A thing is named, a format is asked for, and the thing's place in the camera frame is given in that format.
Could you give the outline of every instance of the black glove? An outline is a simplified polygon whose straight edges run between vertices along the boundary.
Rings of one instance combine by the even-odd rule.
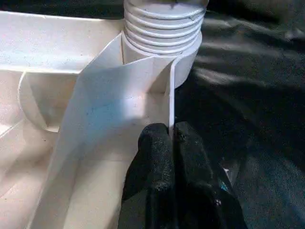
[[[226,173],[209,159],[202,139],[187,123],[176,124],[174,139],[173,146],[164,124],[141,133],[118,229],[246,228]]]

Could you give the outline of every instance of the white plastic tub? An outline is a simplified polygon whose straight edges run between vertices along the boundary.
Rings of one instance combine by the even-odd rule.
[[[172,134],[174,89],[190,71],[201,33],[181,54],[157,55],[137,48],[123,22],[0,12],[8,31],[0,69],[22,75],[16,101],[26,125],[16,128],[23,133],[16,140],[37,141],[39,158],[51,152],[23,216],[29,229],[116,228],[141,131],[165,123]]]

